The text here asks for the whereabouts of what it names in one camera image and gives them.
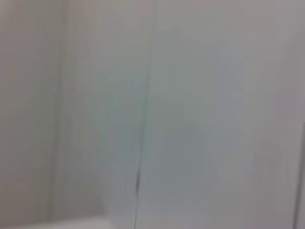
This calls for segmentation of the thin black wall line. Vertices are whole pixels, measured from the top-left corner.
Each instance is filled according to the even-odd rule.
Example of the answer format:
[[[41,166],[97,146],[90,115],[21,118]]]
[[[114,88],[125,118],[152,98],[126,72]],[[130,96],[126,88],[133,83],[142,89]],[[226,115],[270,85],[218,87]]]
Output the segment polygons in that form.
[[[145,143],[147,106],[148,106],[148,97],[149,97],[149,90],[150,90],[150,75],[151,75],[150,70],[147,70],[146,77],[145,77],[144,94],[143,94],[142,119],[140,122],[140,129],[139,129],[139,146],[138,146],[139,159],[138,159],[137,173],[136,173],[135,208],[134,208],[134,221],[133,221],[132,229],[136,229],[137,216],[138,216],[141,175],[142,175],[142,157],[143,157],[144,143]]]

